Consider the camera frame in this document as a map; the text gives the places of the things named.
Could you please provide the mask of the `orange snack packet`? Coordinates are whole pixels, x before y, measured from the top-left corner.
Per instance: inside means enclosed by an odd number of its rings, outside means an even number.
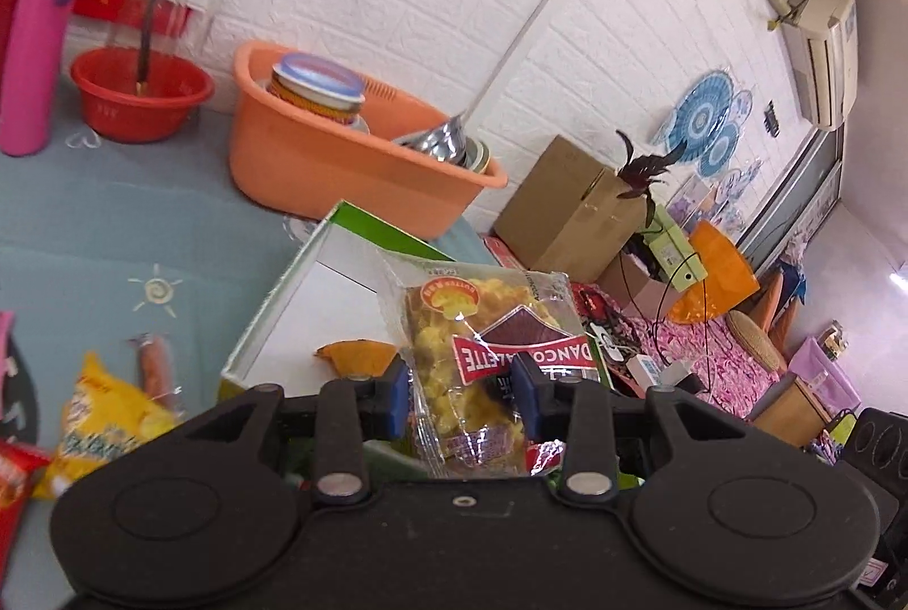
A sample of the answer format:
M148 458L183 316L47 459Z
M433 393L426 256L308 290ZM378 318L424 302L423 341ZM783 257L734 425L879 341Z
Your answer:
M374 339L346 339L325 344L314 355L328 363L339 378L378 378L393 364L397 347Z

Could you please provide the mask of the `small red candy packet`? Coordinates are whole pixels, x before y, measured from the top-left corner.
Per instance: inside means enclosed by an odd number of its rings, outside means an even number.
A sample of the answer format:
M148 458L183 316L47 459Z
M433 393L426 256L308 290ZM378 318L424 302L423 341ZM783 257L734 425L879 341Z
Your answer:
M528 441L525 447L526 470L531 476L547 476L556 473L564 460L564 441Z

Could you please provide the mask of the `Danco Galette cookie bag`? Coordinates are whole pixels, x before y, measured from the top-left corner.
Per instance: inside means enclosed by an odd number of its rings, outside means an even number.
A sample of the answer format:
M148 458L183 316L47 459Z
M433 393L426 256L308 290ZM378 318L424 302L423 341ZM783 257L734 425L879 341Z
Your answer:
M526 287L452 272L406 287L400 300L415 445L431 475L528 475L531 439L512 395L517 355L531 356L553 380L602 379L585 329L566 332Z

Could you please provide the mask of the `sausage snack stick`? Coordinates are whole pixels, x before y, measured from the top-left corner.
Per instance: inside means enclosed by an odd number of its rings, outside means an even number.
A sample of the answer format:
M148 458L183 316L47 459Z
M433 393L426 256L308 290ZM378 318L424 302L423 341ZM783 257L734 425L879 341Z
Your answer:
M158 333L140 333L131 338L136 350L140 389L155 404L180 415L182 389L175 379L173 352L168 339Z

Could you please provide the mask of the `yellow chips bag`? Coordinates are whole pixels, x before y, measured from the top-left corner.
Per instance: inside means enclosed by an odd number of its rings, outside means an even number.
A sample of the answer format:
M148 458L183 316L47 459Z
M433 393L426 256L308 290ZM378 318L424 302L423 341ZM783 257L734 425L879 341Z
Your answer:
M63 407L60 443L35 487L35 498L61 497L83 476L177 424L179 417L171 410L111 375L95 352L86 352L74 393Z

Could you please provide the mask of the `red Vidal snack bag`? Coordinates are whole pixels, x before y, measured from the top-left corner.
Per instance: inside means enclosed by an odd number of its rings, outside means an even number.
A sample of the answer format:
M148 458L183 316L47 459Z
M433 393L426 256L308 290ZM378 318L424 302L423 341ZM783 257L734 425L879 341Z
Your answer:
M19 530L20 518L30 501L37 473L51 458L30 444L0 443L0 571L6 576L9 554Z

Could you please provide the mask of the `pink nut snack bag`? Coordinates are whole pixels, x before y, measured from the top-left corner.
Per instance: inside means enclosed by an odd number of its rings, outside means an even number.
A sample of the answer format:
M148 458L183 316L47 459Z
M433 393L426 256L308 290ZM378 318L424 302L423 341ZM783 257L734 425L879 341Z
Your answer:
M4 380L9 372L9 356L11 356L11 330L15 315L8 310L0 312L0 380Z

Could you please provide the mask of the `white power strip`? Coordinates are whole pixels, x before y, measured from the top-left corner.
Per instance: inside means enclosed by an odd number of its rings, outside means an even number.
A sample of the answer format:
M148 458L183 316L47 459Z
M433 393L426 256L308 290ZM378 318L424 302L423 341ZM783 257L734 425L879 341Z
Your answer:
M600 324L592 323L590 332L614 386L620 386L639 398L643 398L651 387L662 386L662 369L651 356L617 343Z

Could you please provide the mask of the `green cardboard box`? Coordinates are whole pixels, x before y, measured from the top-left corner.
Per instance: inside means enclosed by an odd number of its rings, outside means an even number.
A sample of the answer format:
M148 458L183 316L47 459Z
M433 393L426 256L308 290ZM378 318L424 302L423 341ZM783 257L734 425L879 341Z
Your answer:
M220 373L222 399L279 384L288 397L315 395L335 378L316 350L346 339L406 346L400 293L431 276L460 272L469 280L526 287L560 327L580 335L564 274L454 261L439 249L354 204L336 204L292 258L242 333Z

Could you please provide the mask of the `light green small box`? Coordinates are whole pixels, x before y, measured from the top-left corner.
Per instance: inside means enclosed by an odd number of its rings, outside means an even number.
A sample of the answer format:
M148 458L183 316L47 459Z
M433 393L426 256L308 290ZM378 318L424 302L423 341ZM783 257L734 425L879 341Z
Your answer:
M663 206L655 208L653 221L642 232L649 252L666 276L666 282L683 293L694 284L702 283L707 269L682 228Z

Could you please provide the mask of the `orange bag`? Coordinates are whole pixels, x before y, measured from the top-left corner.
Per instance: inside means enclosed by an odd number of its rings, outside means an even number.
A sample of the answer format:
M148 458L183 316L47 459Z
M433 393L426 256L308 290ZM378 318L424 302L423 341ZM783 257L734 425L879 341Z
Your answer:
M723 317L759 290L750 263L711 222L697 224L691 244L700 256L707 278L691 286L668 310L666 318L683 326Z

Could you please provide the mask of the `brown cardboard box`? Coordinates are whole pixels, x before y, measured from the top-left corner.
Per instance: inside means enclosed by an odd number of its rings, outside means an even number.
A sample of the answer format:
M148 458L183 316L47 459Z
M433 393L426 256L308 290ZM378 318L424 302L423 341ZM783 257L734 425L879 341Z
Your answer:
M594 283L646 220L646 201L611 167L554 138L495 220L526 269Z

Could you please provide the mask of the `orange plastic basin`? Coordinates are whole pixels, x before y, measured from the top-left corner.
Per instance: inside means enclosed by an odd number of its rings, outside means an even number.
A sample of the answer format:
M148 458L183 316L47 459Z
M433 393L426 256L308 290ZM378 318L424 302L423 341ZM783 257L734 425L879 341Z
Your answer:
M248 198L297 217L323 218L349 201L419 238L448 232L483 191L508 183L491 159L482 172L445 165L397 146L405 133L431 129L445 115L408 92L365 78L359 132L270 94L263 83L289 49L247 41L234 54L238 100L229 170Z

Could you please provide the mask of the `dark purple plant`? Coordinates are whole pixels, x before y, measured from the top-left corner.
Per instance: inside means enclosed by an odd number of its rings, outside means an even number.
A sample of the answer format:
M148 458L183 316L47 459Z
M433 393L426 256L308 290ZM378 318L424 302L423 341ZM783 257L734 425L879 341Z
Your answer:
M636 155L633 141L625 132L620 129L616 130L616 135L622 140L625 146L625 164L617 172L617 176L625 183L627 190L619 193L622 200L634 200L634 198L644 198L645 200L645 224L649 226L654 220L655 201L651 195L651 186L655 183L662 183L662 175L668 172L671 166L674 166L687 150L687 143L681 141L677 146L665 155Z

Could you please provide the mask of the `blue lidded tin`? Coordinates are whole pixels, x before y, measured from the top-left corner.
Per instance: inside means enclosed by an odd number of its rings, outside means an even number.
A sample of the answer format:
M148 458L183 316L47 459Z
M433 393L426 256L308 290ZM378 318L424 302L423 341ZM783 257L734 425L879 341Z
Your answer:
M326 118L345 128L368 133L360 115L365 104L365 81L326 58L307 52L283 55L260 86L285 103Z

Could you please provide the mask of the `red plastic basket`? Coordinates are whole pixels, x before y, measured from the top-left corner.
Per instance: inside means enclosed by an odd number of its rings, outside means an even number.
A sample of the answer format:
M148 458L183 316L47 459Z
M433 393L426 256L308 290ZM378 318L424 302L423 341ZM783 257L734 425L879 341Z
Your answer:
M83 120L100 137L126 144L166 140L214 95L211 75L192 61L152 51L148 66L140 80L132 48L93 49L72 61Z

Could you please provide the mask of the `clear glass pitcher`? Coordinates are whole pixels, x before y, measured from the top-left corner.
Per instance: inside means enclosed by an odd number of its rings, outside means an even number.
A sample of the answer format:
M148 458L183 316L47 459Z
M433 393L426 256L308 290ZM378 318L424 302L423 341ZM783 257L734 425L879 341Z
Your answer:
M126 0L108 37L110 48L138 51L138 78L148 76L152 51L188 58L211 29L217 0Z

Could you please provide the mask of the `white air conditioner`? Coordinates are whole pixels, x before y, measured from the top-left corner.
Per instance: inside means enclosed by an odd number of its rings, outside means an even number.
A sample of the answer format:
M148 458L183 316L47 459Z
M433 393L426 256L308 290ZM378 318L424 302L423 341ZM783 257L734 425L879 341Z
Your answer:
M837 131L856 103L856 0L791 0L789 6L782 31L800 113L821 131Z

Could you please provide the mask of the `pink thermos bottle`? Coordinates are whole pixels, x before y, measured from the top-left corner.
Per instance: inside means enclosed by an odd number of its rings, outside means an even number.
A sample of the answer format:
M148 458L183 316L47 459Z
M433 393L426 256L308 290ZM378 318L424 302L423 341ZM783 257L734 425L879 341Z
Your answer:
M45 149L74 0L17 0L2 74L2 152L27 157Z

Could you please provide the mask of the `blue decorative wall plates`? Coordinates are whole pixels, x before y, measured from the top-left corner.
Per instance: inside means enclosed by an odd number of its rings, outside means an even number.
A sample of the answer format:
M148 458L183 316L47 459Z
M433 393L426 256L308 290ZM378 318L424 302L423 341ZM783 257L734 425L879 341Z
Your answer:
M677 165L690 173L668 201L668 213L687 233L701 221L737 241L745 230L742 200L760 174L763 161L737 164L748 118L750 89L739 89L726 70L711 70L672 108L654 134L668 154L685 144Z

